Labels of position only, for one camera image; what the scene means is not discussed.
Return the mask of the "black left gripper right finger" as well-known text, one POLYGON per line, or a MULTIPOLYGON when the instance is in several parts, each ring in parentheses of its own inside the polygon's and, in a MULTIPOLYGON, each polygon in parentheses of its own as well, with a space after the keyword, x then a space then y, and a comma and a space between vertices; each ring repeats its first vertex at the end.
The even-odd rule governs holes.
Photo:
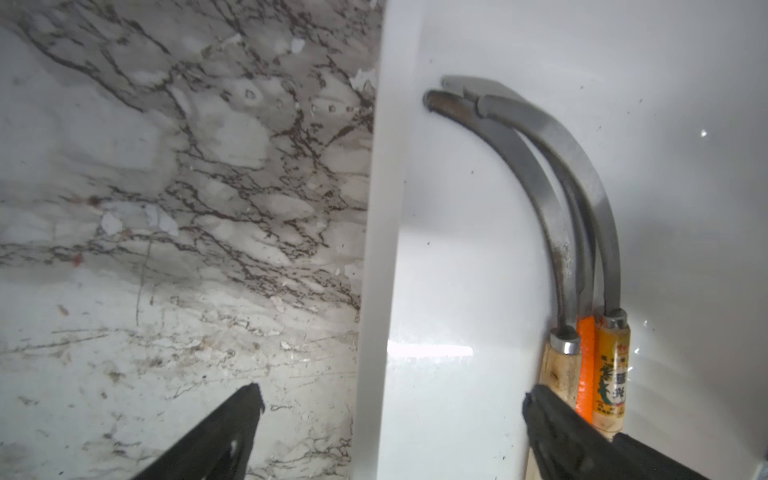
POLYGON ((626 434, 607 439, 545 385, 526 394, 522 415, 543 479, 706 479, 626 434))

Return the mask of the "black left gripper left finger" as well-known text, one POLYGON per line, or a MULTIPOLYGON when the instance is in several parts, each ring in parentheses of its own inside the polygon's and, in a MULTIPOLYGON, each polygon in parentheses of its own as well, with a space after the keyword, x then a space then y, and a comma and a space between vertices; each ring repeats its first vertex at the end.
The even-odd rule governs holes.
POLYGON ((239 388, 137 479, 243 479, 265 411, 258 384, 239 388))

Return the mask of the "bare wooden handle sickle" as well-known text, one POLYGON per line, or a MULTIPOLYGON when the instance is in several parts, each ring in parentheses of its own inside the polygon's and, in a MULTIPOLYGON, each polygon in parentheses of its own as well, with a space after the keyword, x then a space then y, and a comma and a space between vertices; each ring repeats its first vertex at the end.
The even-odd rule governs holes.
POLYGON ((557 323, 544 347, 539 382, 574 408, 582 356, 576 330, 574 235, 566 221, 568 210, 561 206, 543 167, 513 128, 481 118, 470 100, 456 94, 429 90, 423 102, 427 110, 460 124, 493 148, 517 177, 535 210, 549 249, 557 300, 557 323))

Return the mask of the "yellow label wooden sickle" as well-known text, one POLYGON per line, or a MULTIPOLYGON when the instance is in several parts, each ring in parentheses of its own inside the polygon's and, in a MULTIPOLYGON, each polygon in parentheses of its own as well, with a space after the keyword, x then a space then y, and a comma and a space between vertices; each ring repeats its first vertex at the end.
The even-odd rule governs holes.
POLYGON ((596 240, 594 317, 596 321, 593 425, 613 438, 624 424, 629 368, 630 328, 621 308, 621 263, 615 219, 603 183, 582 146, 549 113, 503 84, 479 77, 446 75, 438 89, 470 100, 476 113, 518 133, 543 167, 561 206, 565 193, 543 155, 549 153, 575 182, 587 206, 596 240))

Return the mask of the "orange handle sickle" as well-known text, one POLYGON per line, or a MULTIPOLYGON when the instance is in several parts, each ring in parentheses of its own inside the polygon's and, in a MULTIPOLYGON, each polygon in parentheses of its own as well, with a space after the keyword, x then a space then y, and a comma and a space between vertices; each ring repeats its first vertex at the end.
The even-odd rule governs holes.
POLYGON ((594 287, 596 264, 596 240, 586 204, 581 200, 575 182, 567 171, 549 153, 544 157, 553 169, 561 187, 571 215, 575 245, 575 272, 578 291, 577 331, 581 337, 582 365, 578 387, 576 412, 589 424, 593 423, 593 402, 595 387, 596 321, 594 311, 594 287))

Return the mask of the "white plastic storage tray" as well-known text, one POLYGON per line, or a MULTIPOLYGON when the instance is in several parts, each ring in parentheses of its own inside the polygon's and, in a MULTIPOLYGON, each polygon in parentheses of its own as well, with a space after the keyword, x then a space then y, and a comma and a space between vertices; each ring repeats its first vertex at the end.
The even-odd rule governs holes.
POLYGON ((390 1, 351 475, 520 479, 552 326, 547 249, 445 75, 557 118, 599 173, 632 330, 625 432, 711 479, 767 474, 767 5, 390 1))

